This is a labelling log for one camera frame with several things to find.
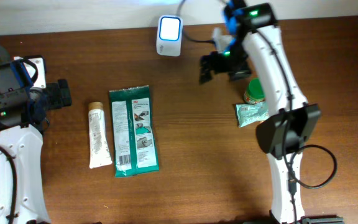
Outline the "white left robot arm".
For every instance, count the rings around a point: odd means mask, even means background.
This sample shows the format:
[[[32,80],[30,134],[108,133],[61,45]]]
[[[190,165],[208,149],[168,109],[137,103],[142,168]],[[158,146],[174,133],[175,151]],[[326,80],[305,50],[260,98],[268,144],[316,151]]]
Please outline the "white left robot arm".
[[[0,223],[50,223],[41,152],[47,112],[71,106],[66,79],[46,82],[41,55],[0,65]]]

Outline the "green wipes package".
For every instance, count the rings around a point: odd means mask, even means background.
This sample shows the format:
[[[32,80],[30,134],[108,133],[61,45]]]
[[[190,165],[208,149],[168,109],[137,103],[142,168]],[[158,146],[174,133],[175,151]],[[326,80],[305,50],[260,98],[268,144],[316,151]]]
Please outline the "green wipes package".
[[[109,91],[116,177],[160,170],[149,86]]]

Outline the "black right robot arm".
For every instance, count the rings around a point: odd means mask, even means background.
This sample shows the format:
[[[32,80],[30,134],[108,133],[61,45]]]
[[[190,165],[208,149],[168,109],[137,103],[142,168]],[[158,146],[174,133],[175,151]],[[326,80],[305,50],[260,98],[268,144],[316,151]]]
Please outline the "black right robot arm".
[[[344,223],[335,215],[307,217],[302,206],[300,189],[310,185],[300,180],[301,160],[312,147],[306,142],[321,110],[308,103],[292,74],[272,6],[228,1],[223,15],[228,34],[214,30],[216,50],[201,58],[199,82],[210,81],[214,73],[227,73],[230,80],[247,78],[246,61],[253,63],[268,107],[268,118],[255,130],[272,176],[272,206],[265,222]]]

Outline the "white cream tube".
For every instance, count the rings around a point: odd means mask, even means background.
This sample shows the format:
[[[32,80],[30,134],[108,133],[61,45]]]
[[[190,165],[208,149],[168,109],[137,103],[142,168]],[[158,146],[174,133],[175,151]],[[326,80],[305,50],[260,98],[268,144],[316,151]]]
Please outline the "white cream tube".
[[[90,147],[89,168],[94,169],[111,165],[112,158],[106,138],[104,106],[101,102],[92,102],[88,105],[88,108]]]

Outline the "mint green snack packet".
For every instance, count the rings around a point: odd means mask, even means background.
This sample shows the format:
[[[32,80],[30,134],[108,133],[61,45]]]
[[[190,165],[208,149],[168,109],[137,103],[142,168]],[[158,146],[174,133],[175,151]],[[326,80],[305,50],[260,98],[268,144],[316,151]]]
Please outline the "mint green snack packet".
[[[262,122],[269,118],[269,109],[266,102],[260,102],[254,105],[239,104],[236,105],[236,116],[240,128],[254,122]]]

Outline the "green lidded jar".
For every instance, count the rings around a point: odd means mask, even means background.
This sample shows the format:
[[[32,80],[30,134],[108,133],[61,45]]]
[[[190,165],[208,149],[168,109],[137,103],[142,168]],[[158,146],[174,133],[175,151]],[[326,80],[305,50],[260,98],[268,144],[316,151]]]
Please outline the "green lidded jar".
[[[252,79],[244,93],[244,101],[247,104],[257,104],[265,100],[265,95],[262,89],[262,85],[258,78]]]

